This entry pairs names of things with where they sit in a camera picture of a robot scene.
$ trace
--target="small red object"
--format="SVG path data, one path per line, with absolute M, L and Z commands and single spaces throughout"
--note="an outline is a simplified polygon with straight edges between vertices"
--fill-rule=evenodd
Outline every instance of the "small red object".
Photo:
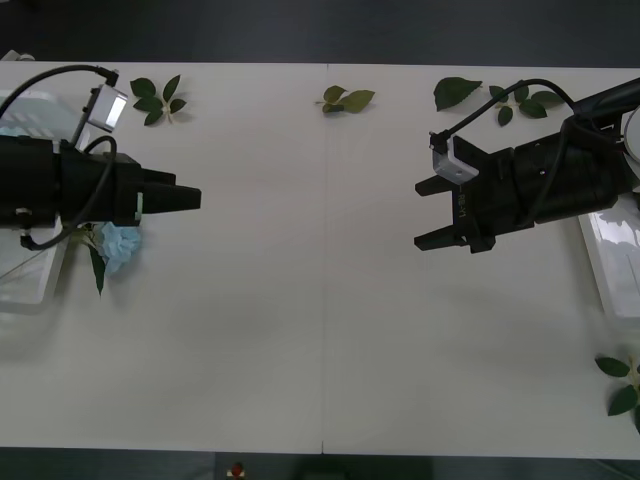
M 233 478 L 240 478 L 244 473 L 244 467 L 241 463 L 235 463 L 233 467 L 231 467 L 231 475 Z

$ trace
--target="leaf sprig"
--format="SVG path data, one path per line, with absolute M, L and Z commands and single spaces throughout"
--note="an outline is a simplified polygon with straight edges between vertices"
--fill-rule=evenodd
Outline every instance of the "leaf sprig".
M 165 115 L 167 115 L 169 123 L 173 123 L 171 115 L 182 110 L 187 104 L 180 98 L 172 100 L 179 83 L 180 75 L 176 75 L 165 85 L 162 96 L 158 97 L 156 86 L 148 78 L 138 78 L 131 82 L 131 91 L 139 98 L 133 108 L 147 113 L 144 120 L 145 126 L 157 123 Z
M 94 227 L 94 224 L 87 223 L 82 227 L 79 227 L 73 233 L 73 236 L 76 241 L 79 241 L 83 245 L 86 245 L 87 248 L 89 248 L 89 254 L 91 255 L 91 266 L 93 267 L 93 276 L 96 279 L 96 288 L 98 289 L 98 294 L 102 296 L 102 289 L 104 288 L 104 275 L 107 265 L 98 252 L 98 238 Z
M 322 105 L 322 111 L 324 113 L 360 113 L 371 103 L 373 96 L 376 94 L 371 90 L 356 90 L 343 97 L 342 95 L 346 91 L 347 90 L 338 85 L 329 87 L 324 92 L 324 101 L 316 102 L 316 104 Z
M 471 93 L 482 85 L 481 81 L 467 80 L 461 77 L 447 77 L 438 82 L 433 92 L 438 111 L 458 105 Z M 499 97 L 496 109 L 498 109 L 498 125 L 504 127 L 513 119 L 513 108 L 518 107 L 520 113 L 529 118 L 545 118 L 547 108 L 562 105 L 564 101 L 554 92 L 540 91 L 529 96 L 529 87 L 521 87 L 513 93 L 515 103 L 509 103 L 509 95 L 504 94 L 504 89 L 497 85 L 489 87 L 492 97 Z
M 629 365 L 611 357 L 596 358 L 596 365 L 604 373 L 615 378 L 627 378 L 630 385 L 619 389 L 613 394 L 609 404 L 608 415 L 610 417 L 621 415 L 633 410 L 633 420 L 636 430 L 640 433 L 640 405 L 638 405 L 638 392 L 640 390 L 640 379 L 638 373 L 640 367 L 636 366 L 635 358 L 629 356 Z

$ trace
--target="white tray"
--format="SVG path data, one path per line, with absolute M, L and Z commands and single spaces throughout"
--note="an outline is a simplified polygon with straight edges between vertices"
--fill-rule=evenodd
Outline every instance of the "white tray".
M 582 215 L 580 226 L 602 306 L 618 329 L 640 330 L 640 212 L 631 195 Z
M 10 91 L 0 90 L 0 102 Z M 0 120 L 0 128 L 8 127 L 18 135 L 52 140 L 69 139 L 80 119 L 80 113 L 64 104 L 54 95 L 44 92 L 25 92 L 11 106 Z M 89 141 L 88 130 L 83 132 L 79 148 Z M 54 229 L 34 229 L 36 241 L 51 238 L 60 231 L 58 222 Z M 20 246 L 19 233 L 0 229 L 0 312 L 34 315 L 49 304 L 58 281 L 60 266 L 67 248 L 67 242 L 41 253 L 29 262 L 15 268 L 37 252 L 30 252 Z

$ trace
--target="white table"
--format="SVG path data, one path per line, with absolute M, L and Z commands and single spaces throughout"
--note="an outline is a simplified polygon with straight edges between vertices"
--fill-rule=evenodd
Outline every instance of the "white table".
M 427 132 L 488 98 L 436 113 L 438 80 L 544 77 L 580 98 L 639 71 L 109 66 L 127 91 L 183 74 L 192 121 L 148 129 L 129 109 L 117 138 L 203 208 L 145 219 L 138 264 L 102 299 L 77 252 L 51 312 L 0 337 L 0 444 L 640 458 L 630 419 L 606 416 L 593 357 L 620 338 L 576 220 L 473 256 L 413 246 L 451 223 L 446 195 L 413 191 Z M 0 87 L 44 68 L 0 64 Z M 50 89 L 82 103 L 96 81 Z M 312 103 L 332 84 L 375 105 L 325 119 Z M 491 151 L 566 114 L 504 129 L 487 114 L 461 135 Z
M 48 67 L 0 63 L 0 82 Z M 202 209 L 146 217 L 137 264 L 102 298 L 77 251 L 41 325 L 5 333 L 22 351 L 0 357 L 0 444 L 319 452 L 326 65 L 110 67 L 129 93 L 184 76 L 185 123 L 146 128 L 129 107 L 116 138 L 201 188 Z M 41 88 L 82 106 L 99 83 Z

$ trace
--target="artificial leaf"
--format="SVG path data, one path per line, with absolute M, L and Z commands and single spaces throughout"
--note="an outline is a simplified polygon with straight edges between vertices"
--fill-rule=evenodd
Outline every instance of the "artificial leaf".
M 524 102 L 527 98 L 529 98 L 529 87 L 520 87 L 513 93 L 513 96 L 515 97 L 516 102 Z
M 344 109 L 349 113 L 360 113 L 369 105 L 375 94 L 376 93 L 371 90 L 356 90 L 346 97 L 341 98 L 338 101 L 338 105 L 344 106 Z
M 491 85 L 489 87 L 489 93 L 491 94 L 491 96 L 493 98 L 499 96 L 502 92 L 504 92 L 504 88 L 502 87 L 498 87 L 496 85 Z M 505 95 L 504 97 L 502 97 L 500 100 L 498 100 L 500 103 L 505 103 L 506 101 L 509 100 L 509 95 Z
M 611 357 L 596 358 L 596 365 L 607 375 L 618 378 L 626 377 L 631 370 L 626 363 Z
M 433 91 L 437 110 L 444 110 L 459 104 L 480 85 L 482 82 L 466 80 L 461 77 L 443 78 Z
M 640 433 L 640 407 L 636 407 L 633 411 L 633 423 L 635 423 L 636 430 Z
M 524 113 L 527 117 L 531 118 L 545 118 L 547 116 L 547 111 L 545 108 L 540 105 L 538 102 L 534 102 L 533 100 L 524 100 L 519 105 L 520 111 Z
M 498 113 L 498 124 L 504 127 L 513 118 L 513 110 L 511 107 L 502 107 Z
M 620 415 L 624 412 L 628 412 L 636 406 L 638 403 L 638 392 L 633 385 L 627 385 L 626 387 L 618 390 L 611 400 L 609 405 L 609 416 Z
M 155 112 L 162 110 L 162 100 L 156 97 L 143 97 L 135 103 L 133 108 L 141 112 Z
M 331 105 L 330 103 L 325 103 L 322 106 L 322 111 L 324 113 L 336 113 L 342 112 L 344 110 L 344 105 Z
M 145 127 L 148 127 L 149 125 L 153 125 L 154 123 L 156 123 L 158 120 L 162 118 L 162 115 L 164 115 L 164 112 L 162 110 L 150 112 L 149 115 L 147 115 L 147 118 L 144 119 Z
M 173 94 L 176 93 L 176 89 L 178 88 L 178 84 L 180 83 L 180 75 L 176 75 L 173 77 L 164 87 L 162 91 L 162 98 L 164 98 L 165 102 L 171 100 Z
M 148 78 L 138 78 L 131 82 L 131 91 L 136 97 L 153 97 L 156 86 Z
M 180 110 L 182 110 L 184 108 L 184 106 L 187 104 L 187 102 L 185 102 L 184 100 L 181 100 L 179 98 L 176 98 L 175 100 L 173 100 L 171 102 L 171 104 L 169 105 L 169 111 L 171 113 L 176 113 L 179 112 Z
M 89 247 L 89 253 L 91 254 L 91 266 L 93 267 L 93 275 L 96 277 L 96 287 L 98 288 L 98 293 L 102 295 L 106 265 L 104 263 L 104 259 L 100 256 L 93 245 L 87 244 L 87 247 Z
M 558 105 L 562 105 L 564 100 L 557 93 L 547 92 L 543 90 L 542 92 L 536 92 L 531 95 L 531 100 L 535 100 L 540 103 L 544 107 L 557 107 Z
M 344 88 L 334 85 L 325 90 L 322 98 L 324 98 L 325 102 L 336 103 L 344 92 L 346 92 Z

